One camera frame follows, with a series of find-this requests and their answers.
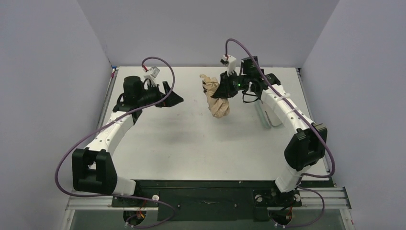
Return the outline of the beige umbrella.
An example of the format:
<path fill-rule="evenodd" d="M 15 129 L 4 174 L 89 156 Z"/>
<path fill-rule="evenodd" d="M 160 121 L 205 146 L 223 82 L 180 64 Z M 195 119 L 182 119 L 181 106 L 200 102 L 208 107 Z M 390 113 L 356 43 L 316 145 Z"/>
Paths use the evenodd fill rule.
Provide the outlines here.
<path fill-rule="evenodd" d="M 205 74 L 200 74 L 202 79 L 203 93 L 206 95 L 208 109 L 213 117 L 222 118 L 230 113 L 228 99 L 213 98 L 214 93 L 219 88 L 219 81 L 215 77 L 208 77 Z"/>

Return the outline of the mint green umbrella case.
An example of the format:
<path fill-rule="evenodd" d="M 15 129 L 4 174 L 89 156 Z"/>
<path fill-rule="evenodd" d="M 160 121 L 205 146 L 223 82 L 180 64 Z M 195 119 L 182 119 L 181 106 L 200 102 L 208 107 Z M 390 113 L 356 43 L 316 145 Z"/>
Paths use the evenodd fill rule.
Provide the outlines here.
<path fill-rule="evenodd" d="M 254 105 L 265 128 L 271 129 L 272 127 L 278 127 L 282 124 L 275 112 L 263 101 L 258 100 Z"/>

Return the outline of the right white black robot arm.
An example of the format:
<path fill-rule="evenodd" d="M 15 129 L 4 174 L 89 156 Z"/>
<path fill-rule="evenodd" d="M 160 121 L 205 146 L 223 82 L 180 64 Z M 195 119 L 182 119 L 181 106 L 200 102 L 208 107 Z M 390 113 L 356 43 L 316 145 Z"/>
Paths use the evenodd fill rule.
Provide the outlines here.
<path fill-rule="evenodd" d="M 292 135 L 284 150 L 285 167 L 276 178 L 275 184 L 280 192 L 294 190 L 302 176 L 324 157 L 327 141 L 327 127 L 317 124 L 307 117 L 293 102 L 275 74 L 265 74 L 258 66 L 256 56 L 242 59 L 241 73 L 236 72 L 237 59 L 223 55 L 220 62 L 227 70 L 215 81 L 215 89 L 205 83 L 205 93 L 209 102 L 214 102 L 215 114 L 229 99 L 242 94 L 254 96 L 260 104 L 267 123 L 272 126 L 283 125 Z"/>

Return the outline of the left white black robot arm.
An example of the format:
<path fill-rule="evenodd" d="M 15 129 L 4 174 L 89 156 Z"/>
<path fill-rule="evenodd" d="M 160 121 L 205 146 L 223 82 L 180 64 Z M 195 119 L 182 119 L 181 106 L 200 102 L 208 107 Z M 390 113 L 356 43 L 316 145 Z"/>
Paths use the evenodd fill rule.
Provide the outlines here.
<path fill-rule="evenodd" d="M 102 195 L 135 195 L 136 181 L 118 176 L 112 156 L 126 132 L 142 114 L 142 108 L 173 107 L 184 99 L 173 92 L 167 81 L 159 85 L 148 80 L 145 84 L 138 76 L 125 77 L 120 94 L 108 120 L 109 127 L 102 130 L 83 149 L 72 153 L 73 187 L 76 191 Z"/>

